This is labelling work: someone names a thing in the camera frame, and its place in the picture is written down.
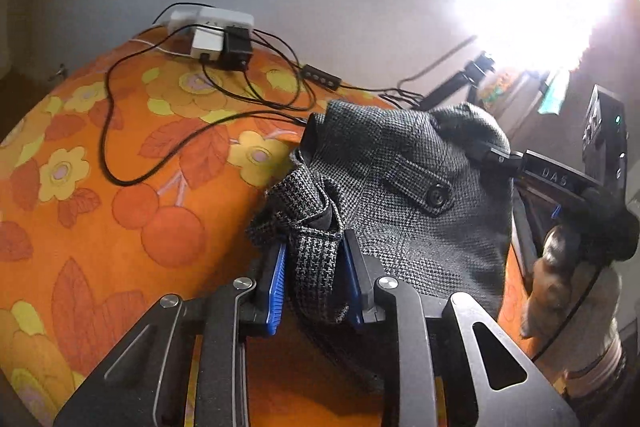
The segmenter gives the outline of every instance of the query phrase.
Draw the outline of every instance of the orange floral tablecloth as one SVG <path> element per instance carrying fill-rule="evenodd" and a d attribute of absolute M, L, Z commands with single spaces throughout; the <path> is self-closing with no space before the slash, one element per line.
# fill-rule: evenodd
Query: orange floral tablecloth
<path fill-rule="evenodd" d="M 160 28 L 145 39 L 164 35 Z M 192 298 L 242 274 L 257 255 L 244 229 L 302 136 L 285 122 L 220 124 L 145 184 L 111 185 L 98 163 L 104 73 L 144 47 L 127 42 L 76 72 L 0 144 L 0 368 L 43 425 L 158 298 Z M 250 96 L 241 74 L 210 74 Z M 252 59 L 249 78 L 270 100 L 288 102 L 296 89 L 284 61 L 264 52 Z M 196 61 L 158 51 L 119 65 L 111 87 L 107 159 L 125 179 L 149 170 L 205 123 L 259 108 L 212 89 Z M 386 107 L 366 92 L 315 92 L 316 111 L 338 97 Z M 513 253 L 507 274 L 500 323 L 517 338 L 524 290 Z M 380 424 L 380 400 L 354 388 L 289 315 L 274 339 L 250 341 L 248 353 L 254 426 Z"/>

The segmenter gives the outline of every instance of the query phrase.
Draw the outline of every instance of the white power adapter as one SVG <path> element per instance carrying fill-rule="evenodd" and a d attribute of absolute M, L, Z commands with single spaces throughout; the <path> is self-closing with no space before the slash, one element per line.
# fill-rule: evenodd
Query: white power adapter
<path fill-rule="evenodd" d="M 251 31 L 254 29 L 254 16 L 222 8 L 202 8 L 196 23 L 211 26 L 211 29 L 196 28 L 191 43 L 191 57 L 199 59 L 206 54 L 209 55 L 210 60 L 217 60 L 225 44 L 225 34 L 222 30 L 228 26 L 234 26 Z"/>

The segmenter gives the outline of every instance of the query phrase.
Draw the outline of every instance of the gray plaid garment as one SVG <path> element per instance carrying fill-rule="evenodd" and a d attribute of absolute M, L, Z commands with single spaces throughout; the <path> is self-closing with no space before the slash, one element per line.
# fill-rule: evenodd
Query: gray plaid garment
<path fill-rule="evenodd" d="M 419 112 L 333 101 L 312 115 L 294 169 L 248 229 L 259 248 L 288 242 L 287 292 L 311 330 L 345 318 L 334 285 L 345 229 L 388 275 L 425 295 L 467 292 L 497 317 L 512 184 L 470 164 L 465 146 L 477 141 L 509 151 L 494 118 L 467 104 Z"/>

